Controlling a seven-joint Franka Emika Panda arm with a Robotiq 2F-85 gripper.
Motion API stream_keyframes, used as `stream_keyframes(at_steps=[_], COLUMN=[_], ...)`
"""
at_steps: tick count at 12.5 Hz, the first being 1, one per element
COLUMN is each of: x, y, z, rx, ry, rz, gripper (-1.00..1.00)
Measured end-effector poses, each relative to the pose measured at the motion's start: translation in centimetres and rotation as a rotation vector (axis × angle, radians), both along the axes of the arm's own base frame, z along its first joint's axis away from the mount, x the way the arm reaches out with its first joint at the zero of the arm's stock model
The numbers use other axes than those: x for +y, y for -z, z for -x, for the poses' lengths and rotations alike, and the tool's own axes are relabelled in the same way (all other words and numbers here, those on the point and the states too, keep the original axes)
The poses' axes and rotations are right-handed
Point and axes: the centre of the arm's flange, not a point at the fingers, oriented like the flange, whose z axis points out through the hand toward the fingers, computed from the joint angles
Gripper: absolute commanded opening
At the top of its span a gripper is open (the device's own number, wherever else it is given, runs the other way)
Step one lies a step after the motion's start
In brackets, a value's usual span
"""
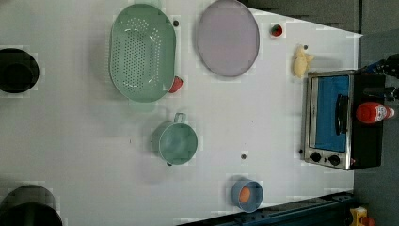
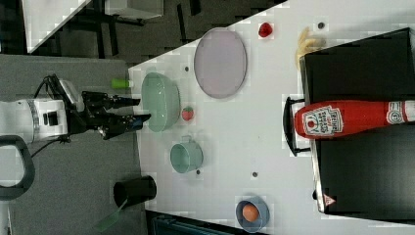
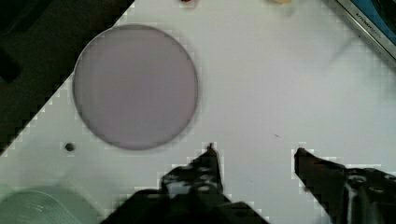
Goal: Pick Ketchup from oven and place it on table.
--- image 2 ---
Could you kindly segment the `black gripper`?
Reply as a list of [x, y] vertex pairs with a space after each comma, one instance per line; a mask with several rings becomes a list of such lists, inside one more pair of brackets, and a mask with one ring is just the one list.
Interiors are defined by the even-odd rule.
[[140, 99], [126, 98], [107, 93], [82, 91], [77, 101], [67, 103], [69, 134], [80, 134], [87, 130], [98, 131], [104, 140], [126, 132], [141, 130], [151, 115], [119, 116], [107, 112], [109, 107], [119, 109], [140, 104]]

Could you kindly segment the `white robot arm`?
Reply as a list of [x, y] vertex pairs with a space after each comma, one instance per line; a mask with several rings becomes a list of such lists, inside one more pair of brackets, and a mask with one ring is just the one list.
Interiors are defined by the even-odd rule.
[[72, 102], [66, 103], [61, 99], [1, 102], [1, 135], [17, 135], [29, 144], [96, 130], [104, 140], [109, 140], [141, 130], [144, 122], [151, 118], [150, 114], [110, 113], [110, 109], [138, 106], [139, 99], [83, 91], [80, 101], [81, 112]]

